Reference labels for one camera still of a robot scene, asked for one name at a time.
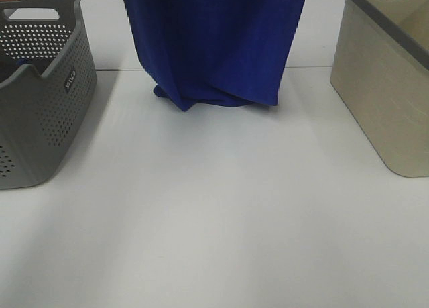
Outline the blue towel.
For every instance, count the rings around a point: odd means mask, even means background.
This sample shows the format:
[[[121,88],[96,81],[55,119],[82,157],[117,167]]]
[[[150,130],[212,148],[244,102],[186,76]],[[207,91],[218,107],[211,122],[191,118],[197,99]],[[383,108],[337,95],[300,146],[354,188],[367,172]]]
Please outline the blue towel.
[[[154,94],[197,103],[275,106],[305,0],[123,0]]]

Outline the grey perforated plastic basket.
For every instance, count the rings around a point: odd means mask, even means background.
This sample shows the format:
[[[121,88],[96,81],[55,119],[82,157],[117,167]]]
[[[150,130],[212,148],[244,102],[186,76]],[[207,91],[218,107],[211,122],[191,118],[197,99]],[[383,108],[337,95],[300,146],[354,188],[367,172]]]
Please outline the grey perforated plastic basket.
[[[1,188],[49,180],[97,84],[81,0],[1,0]]]

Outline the beige plastic bin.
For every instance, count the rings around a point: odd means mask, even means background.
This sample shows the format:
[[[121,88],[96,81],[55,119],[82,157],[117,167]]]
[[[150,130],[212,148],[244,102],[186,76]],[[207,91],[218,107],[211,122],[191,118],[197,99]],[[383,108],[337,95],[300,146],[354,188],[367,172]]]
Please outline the beige plastic bin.
[[[390,171],[428,176],[428,0],[345,0],[330,81]]]

